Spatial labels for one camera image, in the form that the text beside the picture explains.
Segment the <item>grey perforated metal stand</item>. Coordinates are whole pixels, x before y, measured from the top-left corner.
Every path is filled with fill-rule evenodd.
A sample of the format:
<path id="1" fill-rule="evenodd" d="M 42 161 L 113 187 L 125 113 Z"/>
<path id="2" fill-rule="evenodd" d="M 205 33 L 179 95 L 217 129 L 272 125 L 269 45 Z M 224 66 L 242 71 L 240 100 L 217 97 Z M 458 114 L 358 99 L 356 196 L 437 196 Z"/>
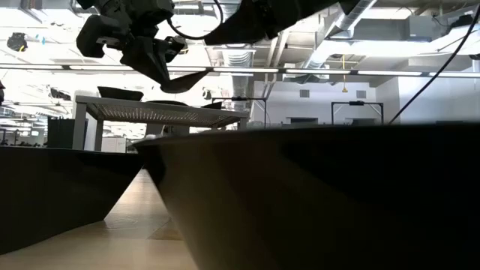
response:
<path id="1" fill-rule="evenodd" d="M 196 108 L 164 103 L 148 103 L 134 100 L 121 100 L 105 97 L 75 97 L 73 145 L 75 150 L 83 150 L 86 136 L 86 116 L 97 120 L 94 137 L 94 150 L 101 150 L 104 122 L 129 122 L 155 125 L 178 125 L 195 128 L 222 128 L 238 124 L 245 129 L 249 114 L 221 109 Z"/>

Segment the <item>black deep square mini plate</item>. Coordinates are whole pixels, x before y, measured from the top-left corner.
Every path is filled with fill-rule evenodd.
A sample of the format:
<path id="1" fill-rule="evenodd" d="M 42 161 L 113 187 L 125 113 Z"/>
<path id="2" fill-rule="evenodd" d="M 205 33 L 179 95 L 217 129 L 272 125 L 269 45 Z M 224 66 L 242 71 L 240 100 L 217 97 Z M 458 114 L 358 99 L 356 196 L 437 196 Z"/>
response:
<path id="1" fill-rule="evenodd" d="M 112 98 L 127 101 L 141 101 L 144 96 L 141 91 L 132 91 L 106 86 L 98 86 L 97 89 L 102 98 Z"/>

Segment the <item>black storage cabinet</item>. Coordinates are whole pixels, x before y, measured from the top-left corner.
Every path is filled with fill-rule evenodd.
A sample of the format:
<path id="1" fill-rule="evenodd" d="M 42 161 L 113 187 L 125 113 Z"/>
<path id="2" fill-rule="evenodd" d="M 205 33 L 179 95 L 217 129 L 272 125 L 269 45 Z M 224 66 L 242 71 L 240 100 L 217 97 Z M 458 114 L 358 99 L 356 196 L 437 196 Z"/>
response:
<path id="1" fill-rule="evenodd" d="M 74 141 L 74 119 L 49 118 L 47 121 L 48 148 L 72 149 Z"/>

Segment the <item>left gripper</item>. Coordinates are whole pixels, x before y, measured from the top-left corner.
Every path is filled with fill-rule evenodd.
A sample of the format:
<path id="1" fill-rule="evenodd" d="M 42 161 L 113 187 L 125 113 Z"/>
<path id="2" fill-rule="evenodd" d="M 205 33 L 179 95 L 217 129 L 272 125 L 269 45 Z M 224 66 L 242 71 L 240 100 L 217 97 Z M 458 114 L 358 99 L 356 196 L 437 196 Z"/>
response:
<path id="1" fill-rule="evenodd" d="M 167 63 L 176 56 L 176 40 L 153 38 L 158 24 L 173 16 L 172 0 L 86 0 L 91 15 L 76 38 L 85 57 L 104 57 L 104 47 L 121 53 L 119 62 L 161 85 L 170 81 Z"/>

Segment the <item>silver smooth air duct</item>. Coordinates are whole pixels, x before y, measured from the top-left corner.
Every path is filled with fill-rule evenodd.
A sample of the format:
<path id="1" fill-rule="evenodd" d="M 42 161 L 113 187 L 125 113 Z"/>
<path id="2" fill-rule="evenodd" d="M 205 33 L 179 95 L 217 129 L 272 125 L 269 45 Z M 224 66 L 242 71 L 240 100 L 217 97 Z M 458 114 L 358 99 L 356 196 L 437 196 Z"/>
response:
<path id="1" fill-rule="evenodd" d="M 302 65 L 302 68 L 319 69 L 330 55 L 335 54 L 336 46 L 331 39 L 349 40 L 354 28 L 364 13 L 374 6 L 377 0 L 347 0 L 339 3 L 337 12 L 320 20 L 315 36 L 315 48 Z"/>

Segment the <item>silver ribbed ventilation duct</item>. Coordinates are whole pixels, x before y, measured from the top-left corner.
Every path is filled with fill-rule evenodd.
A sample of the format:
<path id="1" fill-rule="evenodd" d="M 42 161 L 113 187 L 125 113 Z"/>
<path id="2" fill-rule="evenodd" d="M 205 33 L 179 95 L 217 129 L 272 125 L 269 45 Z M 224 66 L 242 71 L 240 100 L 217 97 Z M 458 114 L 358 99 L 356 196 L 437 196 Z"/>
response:
<path id="1" fill-rule="evenodd" d="M 254 51 L 251 45 L 227 44 L 222 51 L 223 63 L 231 68 L 251 68 L 254 65 Z M 232 97 L 249 98 L 252 93 L 251 77 L 248 75 L 232 75 Z M 250 112 L 250 101 L 231 101 L 235 111 Z"/>

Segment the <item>black wavy square mini plate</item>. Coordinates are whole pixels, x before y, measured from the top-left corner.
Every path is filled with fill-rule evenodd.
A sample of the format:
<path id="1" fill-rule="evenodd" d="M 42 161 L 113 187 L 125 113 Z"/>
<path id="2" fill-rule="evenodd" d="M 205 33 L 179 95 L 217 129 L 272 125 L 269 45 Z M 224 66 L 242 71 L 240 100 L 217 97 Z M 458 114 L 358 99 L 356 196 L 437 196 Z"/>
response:
<path id="1" fill-rule="evenodd" d="M 0 255 L 102 221 L 142 166 L 136 154 L 0 146 Z"/>
<path id="2" fill-rule="evenodd" d="M 136 144 L 199 270 L 480 270 L 480 123 Z"/>

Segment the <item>black background station frame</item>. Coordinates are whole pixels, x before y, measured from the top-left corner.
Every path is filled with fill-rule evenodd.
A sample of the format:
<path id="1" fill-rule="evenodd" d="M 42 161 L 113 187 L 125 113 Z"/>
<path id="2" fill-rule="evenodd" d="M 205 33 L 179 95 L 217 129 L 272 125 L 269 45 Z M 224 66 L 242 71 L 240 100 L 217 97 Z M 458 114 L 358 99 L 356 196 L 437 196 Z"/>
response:
<path id="1" fill-rule="evenodd" d="M 364 102 L 361 100 L 354 100 L 354 101 L 334 101 L 331 102 L 330 105 L 330 110 L 331 110 L 331 125 L 335 124 L 335 105 L 348 105 L 348 106 L 357 106 L 357 107 L 363 107 L 365 105 L 368 105 L 371 109 L 375 110 L 376 108 L 373 107 L 373 105 L 378 106 L 380 108 L 380 111 L 376 111 L 379 116 L 380 116 L 380 123 L 381 125 L 385 124 L 385 116 L 384 116 L 384 104 L 383 103 L 377 103 L 377 102 Z"/>
<path id="2" fill-rule="evenodd" d="M 263 112 L 264 112 L 264 128 L 267 128 L 267 98 L 266 97 L 213 97 L 211 99 L 211 103 L 213 104 L 215 101 L 262 101 L 264 103 Z"/>

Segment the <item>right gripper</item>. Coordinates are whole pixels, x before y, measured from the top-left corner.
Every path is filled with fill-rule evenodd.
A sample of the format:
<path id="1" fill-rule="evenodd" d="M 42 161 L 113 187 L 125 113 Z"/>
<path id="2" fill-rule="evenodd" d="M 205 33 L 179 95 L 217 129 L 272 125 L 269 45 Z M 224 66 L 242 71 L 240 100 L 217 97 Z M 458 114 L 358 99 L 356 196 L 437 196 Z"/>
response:
<path id="1" fill-rule="evenodd" d="M 269 38 L 315 13 L 339 4 L 349 14 L 360 0 L 269 0 L 274 22 L 269 26 Z M 253 44 L 266 37 L 264 19 L 269 8 L 266 0 L 241 0 L 237 11 L 206 35 L 207 45 Z"/>

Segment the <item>white low cabinet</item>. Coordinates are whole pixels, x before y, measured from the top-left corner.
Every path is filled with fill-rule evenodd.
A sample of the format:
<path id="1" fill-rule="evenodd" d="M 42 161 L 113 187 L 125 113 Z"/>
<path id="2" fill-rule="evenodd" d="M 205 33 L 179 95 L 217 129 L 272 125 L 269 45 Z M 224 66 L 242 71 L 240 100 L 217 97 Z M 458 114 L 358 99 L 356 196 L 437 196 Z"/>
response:
<path id="1" fill-rule="evenodd" d="M 125 138 L 104 137 L 102 139 L 101 151 L 125 153 L 127 149 L 127 141 Z"/>

